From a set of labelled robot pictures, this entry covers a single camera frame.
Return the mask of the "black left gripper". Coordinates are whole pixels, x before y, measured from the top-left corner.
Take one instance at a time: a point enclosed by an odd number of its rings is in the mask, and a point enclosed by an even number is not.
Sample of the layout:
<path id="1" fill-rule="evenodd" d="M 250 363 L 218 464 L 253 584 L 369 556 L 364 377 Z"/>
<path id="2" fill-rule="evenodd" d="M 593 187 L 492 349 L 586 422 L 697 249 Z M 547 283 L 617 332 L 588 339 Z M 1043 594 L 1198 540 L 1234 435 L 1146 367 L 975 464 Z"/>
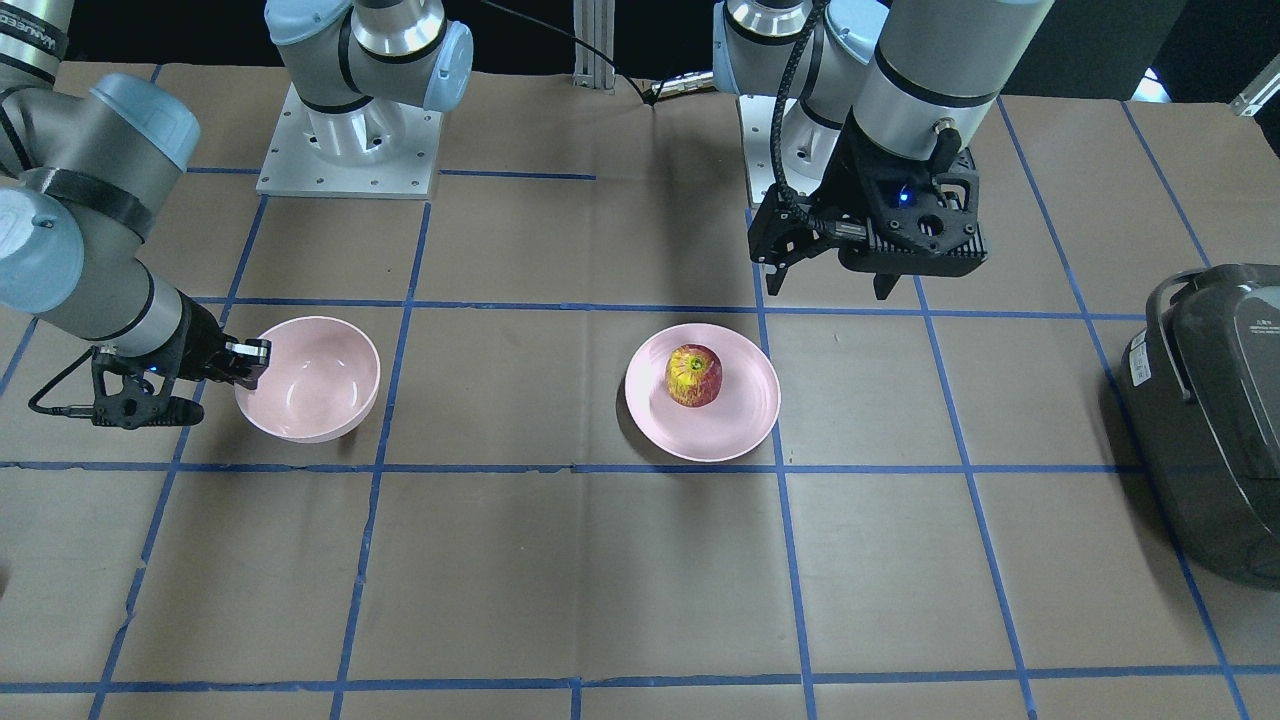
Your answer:
<path id="1" fill-rule="evenodd" d="M 748 228 L 750 259 L 764 266 L 765 292 L 780 293 L 788 269 L 837 247 L 878 240 L 901 251 L 977 251 L 979 176 L 960 133 L 928 133 L 925 159 L 902 158 L 873 141 L 852 118 L 840 132 L 808 211 L 764 200 Z M 887 300 L 899 273 L 876 273 Z"/>

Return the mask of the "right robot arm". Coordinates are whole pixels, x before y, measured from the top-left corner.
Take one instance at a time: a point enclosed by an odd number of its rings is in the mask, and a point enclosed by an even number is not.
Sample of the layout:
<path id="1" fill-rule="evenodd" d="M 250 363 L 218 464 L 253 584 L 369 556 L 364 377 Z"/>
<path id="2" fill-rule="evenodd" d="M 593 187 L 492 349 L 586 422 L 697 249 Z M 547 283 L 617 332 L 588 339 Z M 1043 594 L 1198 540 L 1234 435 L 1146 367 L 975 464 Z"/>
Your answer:
<path id="1" fill-rule="evenodd" d="M 3 4 L 3 305 L 99 350 L 186 380 L 253 388 L 270 345 L 237 340 L 138 251 L 200 137 L 193 113 L 147 79 L 54 83 L 70 1 Z"/>

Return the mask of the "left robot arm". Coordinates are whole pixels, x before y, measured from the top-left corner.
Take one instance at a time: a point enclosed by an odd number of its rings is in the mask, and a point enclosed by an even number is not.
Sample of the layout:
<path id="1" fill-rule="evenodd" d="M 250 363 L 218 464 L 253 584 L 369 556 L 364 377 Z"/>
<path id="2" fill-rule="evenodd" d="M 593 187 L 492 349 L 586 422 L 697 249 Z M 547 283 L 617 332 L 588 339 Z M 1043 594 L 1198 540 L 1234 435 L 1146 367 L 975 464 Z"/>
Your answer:
<path id="1" fill-rule="evenodd" d="M 969 147 L 1048 1 L 719 1 L 716 87 L 772 100 L 750 258 L 778 293 L 836 252 L 877 299 L 989 256 Z"/>

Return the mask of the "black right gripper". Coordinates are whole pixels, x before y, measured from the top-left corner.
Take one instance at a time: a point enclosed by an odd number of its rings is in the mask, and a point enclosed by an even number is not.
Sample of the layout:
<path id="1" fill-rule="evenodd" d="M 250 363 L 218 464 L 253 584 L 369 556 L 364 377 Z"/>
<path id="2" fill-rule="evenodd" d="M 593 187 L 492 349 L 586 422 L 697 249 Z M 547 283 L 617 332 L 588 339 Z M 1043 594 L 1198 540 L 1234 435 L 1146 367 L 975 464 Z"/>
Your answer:
<path id="1" fill-rule="evenodd" d="M 182 297 L 179 324 L 159 350 L 150 354 L 150 370 L 166 378 L 211 380 L 256 391 L 271 355 L 269 340 L 230 340 L 202 305 Z"/>

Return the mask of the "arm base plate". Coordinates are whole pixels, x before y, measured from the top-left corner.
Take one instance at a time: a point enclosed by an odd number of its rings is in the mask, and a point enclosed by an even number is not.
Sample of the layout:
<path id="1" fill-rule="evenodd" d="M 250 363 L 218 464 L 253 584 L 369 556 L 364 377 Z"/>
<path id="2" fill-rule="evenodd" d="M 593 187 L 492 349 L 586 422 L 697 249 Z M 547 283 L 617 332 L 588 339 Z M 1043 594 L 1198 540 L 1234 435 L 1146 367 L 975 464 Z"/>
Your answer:
<path id="1" fill-rule="evenodd" d="M 428 201 L 445 114 L 383 99 L 325 114 L 289 87 L 259 172 L 271 197 Z"/>
<path id="2" fill-rule="evenodd" d="M 762 95 L 737 97 L 742 156 L 748 173 L 749 208 L 755 210 L 774 183 L 774 158 L 785 179 L 801 196 L 817 191 L 835 151 L 842 126 L 819 120 L 806 106 L 790 99 L 785 104 L 778 149 L 771 143 L 774 99 Z"/>

